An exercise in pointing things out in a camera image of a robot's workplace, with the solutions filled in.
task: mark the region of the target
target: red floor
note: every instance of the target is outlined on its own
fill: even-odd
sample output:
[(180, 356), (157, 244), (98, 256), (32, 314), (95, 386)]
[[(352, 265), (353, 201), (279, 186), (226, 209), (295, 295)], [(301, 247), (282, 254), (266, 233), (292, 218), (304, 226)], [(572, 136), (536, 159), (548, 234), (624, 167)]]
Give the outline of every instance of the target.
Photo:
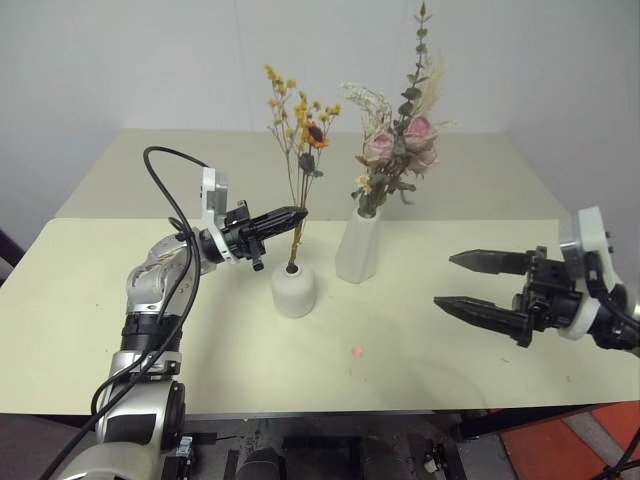
[[(640, 402), (609, 405), (592, 413), (622, 448), (640, 426)], [(605, 467), (561, 420), (503, 433), (502, 440), (520, 480), (585, 480)], [(640, 448), (635, 456), (640, 458)]]

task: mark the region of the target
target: eucalyptus leaf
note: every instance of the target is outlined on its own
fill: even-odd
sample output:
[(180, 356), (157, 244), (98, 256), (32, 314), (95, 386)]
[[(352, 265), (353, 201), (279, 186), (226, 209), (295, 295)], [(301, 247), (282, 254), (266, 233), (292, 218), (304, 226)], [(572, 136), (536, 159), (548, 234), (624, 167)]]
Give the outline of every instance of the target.
[(369, 177), (369, 185), (372, 187), (385, 183), (389, 183), (389, 177), (384, 173), (374, 173)]
[(400, 190), (400, 199), (405, 205), (413, 205), (413, 202), (407, 200), (407, 196), (405, 195), (404, 190)]
[(310, 175), (316, 169), (316, 160), (310, 153), (302, 153), (298, 158), (298, 166), (304, 173)]
[(400, 108), (398, 108), (398, 113), (400, 115), (411, 115), (412, 111), (413, 111), (413, 103), (409, 101), (404, 102), (402, 105), (400, 105)]
[(415, 192), (416, 186), (406, 182), (398, 182), (398, 190), (407, 191), (407, 192)]
[(409, 87), (402, 92), (402, 96), (408, 100), (415, 100), (416, 98), (419, 98), (421, 94), (422, 92), (420, 89), (416, 87)]
[(402, 137), (398, 137), (396, 143), (393, 145), (393, 154), (400, 157), (407, 154), (407, 146)]

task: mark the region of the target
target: beige table surface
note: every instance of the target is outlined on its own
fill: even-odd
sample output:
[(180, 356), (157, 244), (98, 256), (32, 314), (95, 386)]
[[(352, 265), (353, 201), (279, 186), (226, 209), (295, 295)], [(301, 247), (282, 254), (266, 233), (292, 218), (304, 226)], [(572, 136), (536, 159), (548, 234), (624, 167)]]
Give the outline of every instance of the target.
[[(267, 242), (266, 269), (223, 265), (203, 277), (182, 341), (188, 412), (498, 408), (640, 397), (637, 359), (536, 333), (530, 348), (447, 316), (436, 295), (510, 304), (522, 277), (483, 276), (448, 263), (471, 248), (548, 245), (557, 222), (383, 222), (377, 275), (337, 279), (342, 222), (309, 222), (302, 258), (319, 282), (306, 317), (279, 315), (269, 275), (289, 238)], [(84, 414), (107, 375), (124, 324), (125, 279), (171, 232), (166, 221), (56, 219), (0, 289), (0, 411)], [(362, 347), (356, 358), (353, 347)]]

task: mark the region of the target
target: gray floor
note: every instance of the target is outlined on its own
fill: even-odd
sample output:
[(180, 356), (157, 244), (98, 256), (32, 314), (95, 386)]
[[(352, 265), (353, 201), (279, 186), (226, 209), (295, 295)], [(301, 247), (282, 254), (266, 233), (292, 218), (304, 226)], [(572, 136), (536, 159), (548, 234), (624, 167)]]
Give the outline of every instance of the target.
[[(229, 450), (239, 451), (239, 465), (253, 450), (273, 447), (287, 459), (288, 480), (347, 480), (345, 453), (336, 449), (282, 450), (284, 437), (375, 437), (393, 445), (413, 475), (425, 477), (421, 465), (413, 465), (407, 434), (417, 433), (437, 442), (451, 423), (439, 415), (315, 416), (276, 419), (198, 420), (187, 422), (187, 431), (216, 432), (220, 440), (196, 449), (198, 468), (195, 480), (222, 480)], [(32, 480), (57, 451), (73, 436), (75, 429), (47, 420), (22, 415), (0, 415), (0, 478)], [(78, 450), (93, 443), (88, 435)], [(515, 480), (504, 448), (497, 437), (487, 437), (458, 445), (469, 480)]]

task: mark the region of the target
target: pink rose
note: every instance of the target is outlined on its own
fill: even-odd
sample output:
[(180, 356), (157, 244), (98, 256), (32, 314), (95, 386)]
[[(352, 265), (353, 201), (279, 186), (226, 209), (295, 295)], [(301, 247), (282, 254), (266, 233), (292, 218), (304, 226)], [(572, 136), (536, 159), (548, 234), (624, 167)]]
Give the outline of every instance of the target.
[(437, 136), (438, 132), (426, 117), (416, 117), (411, 120), (404, 132), (404, 142), (407, 145), (407, 150), (419, 153), (429, 149)]
[(428, 150), (416, 154), (415, 157), (409, 161), (407, 170), (411, 170), (416, 175), (424, 175), (427, 169), (433, 165), (438, 159), (436, 148), (432, 145)]
[(364, 144), (364, 159), (371, 168), (384, 167), (393, 154), (393, 135), (389, 132), (378, 132)]

